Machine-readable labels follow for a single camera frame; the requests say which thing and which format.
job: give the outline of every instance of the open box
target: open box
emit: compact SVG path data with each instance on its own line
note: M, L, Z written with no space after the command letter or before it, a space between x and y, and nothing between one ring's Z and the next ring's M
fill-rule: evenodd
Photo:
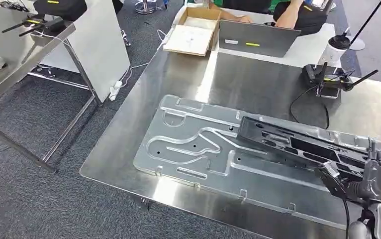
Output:
M216 42L221 11L188 7L164 45L165 51L205 56Z

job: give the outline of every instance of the robotic hand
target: robotic hand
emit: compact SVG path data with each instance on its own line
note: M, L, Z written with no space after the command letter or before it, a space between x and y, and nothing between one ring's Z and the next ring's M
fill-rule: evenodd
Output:
M381 239L381 151L375 151L375 141L370 140L368 159L362 181L341 178L331 162L315 170L333 196L363 207L362 215L350 224L346 238Z

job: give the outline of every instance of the stainless steel table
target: stainless steel table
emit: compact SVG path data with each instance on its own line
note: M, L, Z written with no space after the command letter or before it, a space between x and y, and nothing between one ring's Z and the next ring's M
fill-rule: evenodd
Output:
M30 71L41 62L41 60L50 53L57 45L63 44L59 39L49 38L49 37L37 37L26 35L23 37L19 37L18 35L22 32L27 31L27 28L20 27L15 30L2 33L1 31L7 29L11 26L19 24L23 22L23 20L27 17L27 14L24 12L19 12L15 10L9 10L0 7L0 57L2 57L6 63L7 67L0 70L0 96L7 91L10 87L12 87L15 83L19 82L24 76L27 74L33 74L35 76L46 78L48 80L57 81L62 84L71 85L73 87L78 87L81 89L89 90L91 92L91 97L85 103L80 112L75 116L72 122L68 125L66 130L59 137L57 142L51 148L51 150L45 155L43 159L39 158L32 152L30 152L24 146L16 143L14 140L9 138L3 132L0 131L0 140L2 140L5 144L10 147L17 149L28 159L38 164L40 167L45 168L50 172L54 172L55 169L50 167L47 164L47 161L59 147L61 142L73 128L75 123L79 120L81 115L85 112L88 106L92 103L92 101L96 101L98 104L98 98L95 97L95 91L81 66L81 63L77 59L75 52L71 48L67 37L75 31L75 26L72 22L66 22L66 28L56 35L60 40L64 40L66 49L68 50L72 60L76 64L79 69L83 80L86 85L72 83L68 81L60 81L56 78L51 77L43 77L36 73L30 73Z
M158 50L110 125L99 139L80 173L90 179L143 198L217 220L270 238L344 238L344 231L291 214L242 203L136 170L133 158L166 94L289 119L288 106L304 86L300 68L238 56L218 54L213 78L204 78L209 59ZM378 136L381 139L381 83L366 80L341 101L327 103L332 130ZM324 112L312 96L295 107L308 107L301 122L324 125Z

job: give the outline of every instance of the laptop lid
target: laptop lid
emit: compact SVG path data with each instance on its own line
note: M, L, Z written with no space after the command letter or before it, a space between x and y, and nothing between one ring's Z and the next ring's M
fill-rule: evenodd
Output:
M300 30L221 20L220 48L284 57Z

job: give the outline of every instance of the yellow tape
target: yellow tape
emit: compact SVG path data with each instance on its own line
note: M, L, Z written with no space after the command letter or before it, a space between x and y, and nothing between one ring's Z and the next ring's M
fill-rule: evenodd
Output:
M312 11L312 9L310 8L310 7L308 7L308 6L303 6L304 8L306 8L306 9L308 9L309 11Z
M259 44L256 44L256 43L250 43L250 42L246 42L246 45L247 45L247 46L260 46Z
M35 24L40 24L39 21L34 21L34 20L27 20L27 22L35 23Z

